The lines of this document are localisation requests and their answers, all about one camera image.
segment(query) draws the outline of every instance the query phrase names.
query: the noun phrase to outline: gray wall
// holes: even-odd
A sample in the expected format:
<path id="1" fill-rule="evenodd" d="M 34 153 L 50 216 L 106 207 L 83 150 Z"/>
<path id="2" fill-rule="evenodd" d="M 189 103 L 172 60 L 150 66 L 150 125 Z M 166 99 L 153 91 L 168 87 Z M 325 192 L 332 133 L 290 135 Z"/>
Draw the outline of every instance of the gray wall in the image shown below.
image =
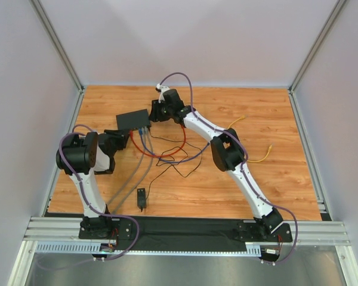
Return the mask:
<path id="1" fill-rule="evenodd" d="M 358 261 L 358 0 L 348 2 L 296 97 L 331 212 Z"/>
<path id="2" fill-rule="evenodd" d="M 29 2 L 0 0 L 0 285 L 39 215 L 77 94 Z"/>
<path id="3" fill-rule="evenodd" d="M 289 86 L 335 2 L 42 0 L 84 84 L 205 86 Z"/>

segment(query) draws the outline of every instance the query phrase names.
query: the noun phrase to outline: yellow cable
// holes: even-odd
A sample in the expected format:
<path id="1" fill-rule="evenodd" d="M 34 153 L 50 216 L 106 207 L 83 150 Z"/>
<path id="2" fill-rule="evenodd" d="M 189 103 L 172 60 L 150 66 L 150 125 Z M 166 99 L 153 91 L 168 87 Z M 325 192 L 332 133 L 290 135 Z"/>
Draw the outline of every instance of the yellow cable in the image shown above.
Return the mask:
<path id="1" fill-rule="evenodd" d="M 262 159 L 260 159 L 260 160 L 248 160 L 248 162 L 250 162 L 250 163 L 260 163 L 260 162 L 264 161 L 264 160 L 269 156 L 269 153 L 270 153 L 270 151 L 272 150 L 272 146 L 273 146 L 273 144 L 271 144 L 271 145 L 268 147 L 267 154 L 264 156 L 264 158 L 262 158 Z"/>
<path id="2" fill-rule="evenodd" d="M 243 119 L 245 119 L 245 116 L 244 115 L 240 116 L 238 119 L 236 119 L 234 122 L 232 122 L 231 124 L 228 125 L 228 129 L 230 129 L 231 126 L 234 125 L 236 122 L 238 122 L 240 120 L 243 120 Z M 268 147 L 267 154 L 264 156 L 264 158 L 262 158 L 260 160 L 248 160 L 248 162 L 250 162 L 250 163 L 260 163 L 260 162 L 264 161 L 269 156 L 269 153 L 272 150 L 272 147 L 273 147 L 273 144 L 271 144 Z"/>
<path id="3" fill-rule="evenodd" d="M 230 129 L 232 125 L 234 125 L 236 122 L 243 120 L 245 118 L 245 116 L 240 116 L 238 119 L 236 119 L 234 122 L 232 122 L 231 124 L 228 125 L 227 129 Z"/>

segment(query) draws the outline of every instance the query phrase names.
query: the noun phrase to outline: wooden table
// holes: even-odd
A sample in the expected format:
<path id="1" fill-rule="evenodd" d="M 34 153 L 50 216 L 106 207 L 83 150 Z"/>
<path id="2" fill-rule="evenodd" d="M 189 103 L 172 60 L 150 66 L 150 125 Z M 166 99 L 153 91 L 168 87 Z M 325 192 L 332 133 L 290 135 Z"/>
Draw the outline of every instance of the wooden table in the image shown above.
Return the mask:
<path id="1" fill-rule="evenodd" d="M 190 103 L 189 89 L 177 88 L 185 104 Z M 151 100 L 159 94 L 154 87 L 146 86 L 89 86 L 79 112 L 77 124 L 86 124 L 102 132 L 117 129 L 116 115 L 139 109 L 151 109 Z M 320 220 L 316 196 L 308 172 L 303 148 L 298 135 L 286 89 L 245 88 L 194 88 L 195 108 L 216 125 L 227 127 L 232 121 L 246 115 L 234 124 L 240 141 L 251 159 L 262 158 L 270 144 L 273 149 L 262 163 L 248 163 L 251 173 L 267 198 L 277 205 L 292 210 L 299 220 Z M 141 146 L 137 132 L 136 143 Z M 152 123 L 151 134 L 171 140 L 183 140 L 179 125 L 172 120 Z M 206 142 L 193 131 L 186 129 L 189 143 L 203 148 Z M 152 139 L 155 153 L 161 153 L 180 143 Z M 189 156 L 199 151 L 188 145 Z M 116 169 L 112 175 L 96 176 L 98 187 L 105 201 L 117 192 L 135 169 L 141 153 L 129 140 L 127 148 L 115 155 Z M 175 159 L 184 157 L 181 151 Z M 199 163 L 200 156 L 177 166 L 184 175 Z M 139 171 L 120 195 L 109 205 L 112 211 L 121 198 L 141 178 L 150 159 L 144 156 Z M 153 166 L 139 187 L 149 188 L 150 182 L 167 165 Z M 147 209 L 137 208 L 134 191 L 123 203 L 118 213 L 123 215 L 252 218 L 251 209 L 232 178 L 219 171 L 212 161 L 211 148 L 203 153 L 200 167 L 187 178 L 182 178 L 173 168 L 157 178 L 152 185 Z M 73 182 L 61 172 L 49 212 L 82 213 L 82 203 Z M 282 212 L 285 219 L 290 215 Z"/>

